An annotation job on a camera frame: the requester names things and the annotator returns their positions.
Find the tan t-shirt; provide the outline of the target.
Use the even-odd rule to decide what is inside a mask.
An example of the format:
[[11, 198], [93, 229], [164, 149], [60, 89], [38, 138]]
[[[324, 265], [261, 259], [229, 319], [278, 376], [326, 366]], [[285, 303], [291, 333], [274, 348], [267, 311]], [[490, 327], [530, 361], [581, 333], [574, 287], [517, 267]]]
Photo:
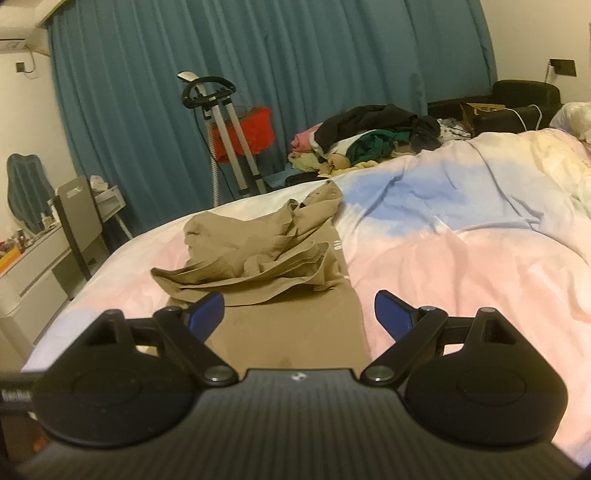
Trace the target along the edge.
[[327, 181], [252, 220], [197, 214], [184, 226], [189, 258], [151, 276], [172, 305], [211, 292], [224, 318], [207, 346], [239, 374], [249, 369], [349, 368], [362, 372], [370, 348], [358, 294], [334, 224], [341, 189]]

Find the grey desk chair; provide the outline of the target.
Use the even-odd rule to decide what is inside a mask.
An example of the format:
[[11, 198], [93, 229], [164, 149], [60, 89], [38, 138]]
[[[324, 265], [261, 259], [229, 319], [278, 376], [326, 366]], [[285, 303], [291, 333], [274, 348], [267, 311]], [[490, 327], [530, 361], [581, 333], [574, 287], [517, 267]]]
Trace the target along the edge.
[[103, 222], [89, 181], [84, 176], [57, 189], [53, 203], [65, 234], [68, 252], [53, 273], [72, 301], [109, 256]]

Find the white air conditioner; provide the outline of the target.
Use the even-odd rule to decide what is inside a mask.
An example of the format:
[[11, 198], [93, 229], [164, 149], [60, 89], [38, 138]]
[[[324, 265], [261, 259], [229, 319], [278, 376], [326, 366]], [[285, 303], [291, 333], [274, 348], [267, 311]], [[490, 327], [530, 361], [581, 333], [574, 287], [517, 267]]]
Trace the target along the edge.
[[0, 29], [0, 53], [31, 50], [50, 56], [48, 32], [45, 28], [2, 27]]

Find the black wall socket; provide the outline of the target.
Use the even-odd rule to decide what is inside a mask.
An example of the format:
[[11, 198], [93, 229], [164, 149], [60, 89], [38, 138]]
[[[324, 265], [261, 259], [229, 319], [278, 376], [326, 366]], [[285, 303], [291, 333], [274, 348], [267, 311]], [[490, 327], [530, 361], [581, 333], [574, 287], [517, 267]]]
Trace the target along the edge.
[[550, 59], [549, 65], [557, 76], [577, 76], [576, 63], [573, 59]]

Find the pastel bed duvet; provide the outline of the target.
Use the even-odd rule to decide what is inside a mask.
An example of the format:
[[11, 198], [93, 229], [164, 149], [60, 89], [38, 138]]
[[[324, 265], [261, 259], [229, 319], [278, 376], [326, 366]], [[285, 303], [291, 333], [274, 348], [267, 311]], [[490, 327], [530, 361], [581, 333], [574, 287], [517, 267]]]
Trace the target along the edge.
[[291, 289], [209, 346], [249, 367], [361, 368], [392, 344], [374, 299], [470, 316], [500, 310], [560, 374], [569, 402], [555, 444], [590, 461], [590, 156], [556, 129], [483, 134], [349, 172], [335, 182], [335, 250], [356, 301]]

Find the pile of mixed clothes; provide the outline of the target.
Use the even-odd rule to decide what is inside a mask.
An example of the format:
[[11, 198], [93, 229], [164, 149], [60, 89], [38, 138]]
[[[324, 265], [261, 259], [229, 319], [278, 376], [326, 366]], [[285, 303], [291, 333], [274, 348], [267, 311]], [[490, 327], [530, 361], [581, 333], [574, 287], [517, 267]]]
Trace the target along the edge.
[[362, 105], [294, 136], [287, 156], [286, 184], [372, 168], [471, 137], [456, 118], [418, 115], [393, 104]]

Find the garment steamer stand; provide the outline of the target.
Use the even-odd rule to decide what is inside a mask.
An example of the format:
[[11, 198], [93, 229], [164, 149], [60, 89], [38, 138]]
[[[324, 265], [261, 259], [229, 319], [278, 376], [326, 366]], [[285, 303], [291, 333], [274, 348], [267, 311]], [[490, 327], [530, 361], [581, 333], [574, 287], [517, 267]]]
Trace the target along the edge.
[[238, 143], [242, 147], [243, 155], [246, 159], [246, 164], [249, 167], [250, 176], [256, 185], [259, 194], [266, 194], [266, 184], [260, 175], [259, 167], [256, 165], [256, 160], [252, 155], [249, 143], [247, 142], [245, 132], [240, 125], [238, 115], [235, 111], [235, 105], [232, 102], [232, 96], [235, 95], [235, 84], [219, 76], [204, 76], [200, 77], [191, 71], [180, 71], [176, 77], [184, 83], [184, 88], [181, 93], [181, 102], [183, 106], [192, 112], [195, 123], [199, 125], [197, 120], [197, 110], [201, 111], [204, 119], [205, 132], [197, 128], [201, 133], [202, 140], [204, 140], [207, 152], [209, 155], [209, 164], [211, 164], [211, 190], [212, 203], [214, 207], [221, 204], [221, 191], [219, 191], [219, 174], [222, 173], [219, 168], [218, 160], [214, 152], [214, 135], [217, 131], [221, 137], [221, 144], [224, 147], [225, 154], [228, 156], [229, 165], [235, 181], [238, 184], [238, 193], [242, 198], [252, 195], [249, 183], [247, 183], [245, 174], [242, 171], [236, 154], [235, 147], [231, 142], [229, 134], [229, 127], [226, 125], [226, 120], [229, 120], [230, 125], [238, 137]]

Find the red cloth on stand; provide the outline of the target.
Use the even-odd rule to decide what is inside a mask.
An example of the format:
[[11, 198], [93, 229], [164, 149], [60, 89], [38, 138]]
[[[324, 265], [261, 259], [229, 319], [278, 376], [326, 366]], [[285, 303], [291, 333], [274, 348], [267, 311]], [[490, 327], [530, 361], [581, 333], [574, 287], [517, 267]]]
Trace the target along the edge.
[[[259, 155], [276, 141], [276, 134], [274, 134], [273, 124], [271, 124], [272, 114], [273, 111], [269, 107], [254, 107], [238, 117], [242, 133], [249, 144], [252, 155]], [[211, 127], [211, 139], [213, 142], [211, 149], [216, 161], [228, 163], [228, 154], [226, 154], [221, 140], [221, 132], [216, 124]]]

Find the white pillow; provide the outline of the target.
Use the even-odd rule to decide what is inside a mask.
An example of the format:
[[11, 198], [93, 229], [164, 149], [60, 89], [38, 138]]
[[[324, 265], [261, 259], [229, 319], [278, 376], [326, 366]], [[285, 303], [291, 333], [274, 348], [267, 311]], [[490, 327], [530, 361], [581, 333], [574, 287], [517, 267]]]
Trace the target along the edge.
[[588, 144], [591, 143], [591, 103], [569, 102], [554, 115], [550, 127], [563, 130]]

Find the teal curtain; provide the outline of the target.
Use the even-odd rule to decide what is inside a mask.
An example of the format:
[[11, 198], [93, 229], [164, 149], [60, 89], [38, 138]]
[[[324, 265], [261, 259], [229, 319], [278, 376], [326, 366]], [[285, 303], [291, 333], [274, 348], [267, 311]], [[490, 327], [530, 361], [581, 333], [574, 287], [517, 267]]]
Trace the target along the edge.
[[209, 155], [178, 73], [231, 80], [273, 113], [272, 174], [291, 138], [358, 105], [423, 114], [497, 72], [477, 1], [68, 1], [48, 20], [76, 170], [121, 189], [136, 234], [211, 207]]

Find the white dressing desk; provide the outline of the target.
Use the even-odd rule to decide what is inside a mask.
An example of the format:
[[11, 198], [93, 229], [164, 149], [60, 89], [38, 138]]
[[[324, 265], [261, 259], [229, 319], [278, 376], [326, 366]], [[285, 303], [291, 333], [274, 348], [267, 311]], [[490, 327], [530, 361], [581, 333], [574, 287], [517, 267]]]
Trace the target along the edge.
[[[118, 187], [93, 197], [103, 228], [107, 220], [114, 219], [131, 239], [119, 216], [126, 203]], [[53, 273], [67, 252], [67, 240], [58, 219], [57, 226], [43, 234], [1, 274], [1, 332], [23, 358], [71, 302]]]

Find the cardboard box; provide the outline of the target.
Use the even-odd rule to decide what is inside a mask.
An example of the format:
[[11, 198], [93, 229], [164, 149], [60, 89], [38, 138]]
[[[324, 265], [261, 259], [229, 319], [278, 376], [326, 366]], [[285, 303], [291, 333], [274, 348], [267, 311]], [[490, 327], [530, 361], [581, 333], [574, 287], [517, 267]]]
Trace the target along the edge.
[[483, 118], [485, 114], [498, 112], [506, 109], [503, 104], [460, 102], [462, 111], [462, 123], [466, 129], [473, 135], [476, 135], [476, 118]]

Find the wavy frame mirror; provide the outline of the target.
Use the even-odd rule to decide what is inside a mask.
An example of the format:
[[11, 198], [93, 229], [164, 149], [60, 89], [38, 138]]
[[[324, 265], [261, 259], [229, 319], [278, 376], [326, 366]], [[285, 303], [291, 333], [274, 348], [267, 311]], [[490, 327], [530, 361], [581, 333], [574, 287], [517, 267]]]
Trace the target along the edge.
[[13, 153], [6, 163], [7, 200], [14, 217], [33, 234], [42, 231], [42, 214], [49, 216], [51, 187], [37, 155]]

